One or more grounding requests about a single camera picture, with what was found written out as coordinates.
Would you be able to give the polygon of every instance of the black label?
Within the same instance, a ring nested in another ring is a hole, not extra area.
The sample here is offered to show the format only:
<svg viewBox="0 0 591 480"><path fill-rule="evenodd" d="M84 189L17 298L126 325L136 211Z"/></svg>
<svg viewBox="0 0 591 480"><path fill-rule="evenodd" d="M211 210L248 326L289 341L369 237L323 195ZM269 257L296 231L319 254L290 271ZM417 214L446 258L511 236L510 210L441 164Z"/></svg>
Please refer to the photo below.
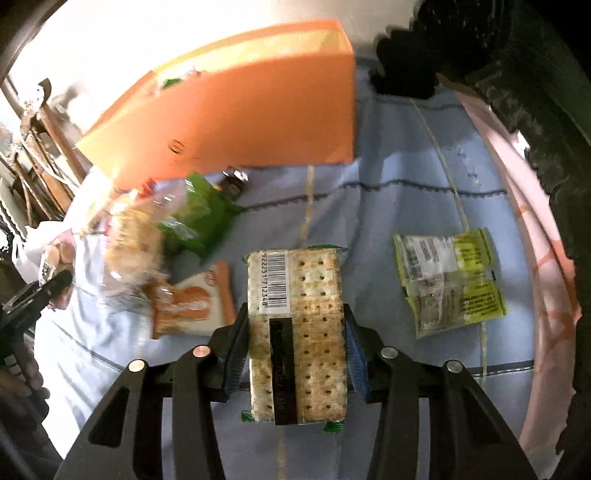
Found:
<svg viewBox="0 0 591 480"><path fill-rule="evenodd" d="M294 334L290 318L269 319L276 425L297 423Z"/></svg>
<svg viewBox="0 0 591 480"><path fill-rule="evenodd" d="M182 154L185 150L183 142L180 142L179 140L171 140L168 142L168 148L177 155Z"/></svg>

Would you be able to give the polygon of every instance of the orange cardboard box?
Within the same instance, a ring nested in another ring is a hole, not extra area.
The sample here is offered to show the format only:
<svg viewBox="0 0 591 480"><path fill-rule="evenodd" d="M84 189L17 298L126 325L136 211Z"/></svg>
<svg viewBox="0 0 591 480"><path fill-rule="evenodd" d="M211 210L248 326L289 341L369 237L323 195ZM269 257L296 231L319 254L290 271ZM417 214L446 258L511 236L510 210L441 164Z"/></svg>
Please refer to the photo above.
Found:
<svg viewBox="0 0 591 480"><path fill-rule="evenodd" d="M189 70L200 73L160 90ZM148 72L78 148L123 189L228 165L349 163L354 75L337 21L247 32Z"/></svg>

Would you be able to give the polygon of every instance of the green chip bag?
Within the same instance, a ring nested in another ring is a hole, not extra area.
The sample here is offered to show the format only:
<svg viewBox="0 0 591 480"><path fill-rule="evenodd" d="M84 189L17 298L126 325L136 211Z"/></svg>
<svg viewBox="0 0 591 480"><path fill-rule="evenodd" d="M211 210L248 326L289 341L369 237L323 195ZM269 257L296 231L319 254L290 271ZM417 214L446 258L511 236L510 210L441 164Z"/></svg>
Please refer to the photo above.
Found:
<svg viewBox="0 0 591 480"><path fill-rule="evenodd" d="M201 175L191 174L186 182L185 205L158 227L166 233L165 249L168 253L175 254L185 249L204 261L243 208L224 197Z"/></svg>

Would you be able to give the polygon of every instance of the snack bag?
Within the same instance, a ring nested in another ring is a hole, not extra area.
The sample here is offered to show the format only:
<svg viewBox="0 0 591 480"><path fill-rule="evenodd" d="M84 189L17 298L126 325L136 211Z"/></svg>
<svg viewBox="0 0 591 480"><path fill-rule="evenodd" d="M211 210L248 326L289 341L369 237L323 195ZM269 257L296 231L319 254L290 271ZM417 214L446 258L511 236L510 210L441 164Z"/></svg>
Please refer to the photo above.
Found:
<svg viewBox="0 0 591 480"><path fill-rule="evenodd" d="M201 175L187 177L187 202L159 228L166 233L166 249L189 250L205 260L243 208L232 203Z"/></svg>
<svg viewBox="0 0 591 480"><path fill-rule="evenodd" d="M174 286L159 282L144 290L151 301L154 339L173 334L211 335L236 318L224 262Z"/></svg>
<svg viewBox="0 0 591 480"><path fill-rule="evenodd" d="M394 245L418 338L506 315L483 229L453 237L395 235Z"/></svg>
<svg viewBox="0 0 591 480"><path fill-rule="evenodd" d="M176 212L186 201L184 180L134 190L116 199L107 225L103 270L106 296L131 293L158 274L162 264L163 234L157 223Z"/></svg>
<svg viewBox="0 0 591 480"><path fill-rule="evenodd" d="M39 269L39 285L43 285L63 270L69 270L74 276L74 260L76 259L76 243L72 230L58 235L55 240L43 248ZM70 303L74 280L58 297L51 299L52 309L65 310Z"/></svg>

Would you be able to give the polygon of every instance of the light blue tablecloth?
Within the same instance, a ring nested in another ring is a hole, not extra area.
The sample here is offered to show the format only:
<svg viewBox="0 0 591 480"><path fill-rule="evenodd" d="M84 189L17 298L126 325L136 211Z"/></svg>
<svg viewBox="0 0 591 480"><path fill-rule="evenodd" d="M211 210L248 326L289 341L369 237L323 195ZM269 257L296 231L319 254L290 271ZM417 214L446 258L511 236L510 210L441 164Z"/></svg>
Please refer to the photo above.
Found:
<svg viewBox="0 0 591 480"><path fill-rule="evenodd" d="M351 305L358 322L375 328L386 344L419 361L441 364L456 358L467 367L479 367L479 325L422 340L414 338L413 317L398 278L392 236L454 235L462 231L462 222L434 143L411 100L375 95L362 61L356 82L356 160L348 166L316 167L309 244L348 249L342 264L343 299ZM488 228L497 250L495 273L509 314L486 324L488 364L531 361L531 280L502 180L451 90L438 87L430 100L415 102L446 159L470 227ZM250 182L240 199L247 210L237 218L211 259L229 263L237 306L246 301L242 256L264 248L298 247L306 208L305 167L252 169L248 174ZM64 312L44 313L37 326L35 355L52 392L46 428L62 454L111 382L136 357L146 335L139 317L97 307L95 293L103 247L101 237L79 242L78 288L70 307ZM198 265L193 254L179 255L172 261L173 279L196 273ZM202 341L166 337L148 341L141 352L154 365L176 360ZM518 435L529 399L531 371L523 364L516 370L525 371L490 377L487 392ZM337 436L323 433L321 425L280 430L273 424L243 424L239 412L248 408L248 393L236 394L228 404L214 405L227 478L277 478L281 442L286 448L289 479L365 477L377 425L376 406L366 406L350 396L346 426ZM165 404L166 415L170 415L169 404ZM170 459L166 437L165 432L163 452ZM425 478L428 462L426 453L421 455L420 478ZM170 468L169 464L168 476L172 475Z"/></svg>

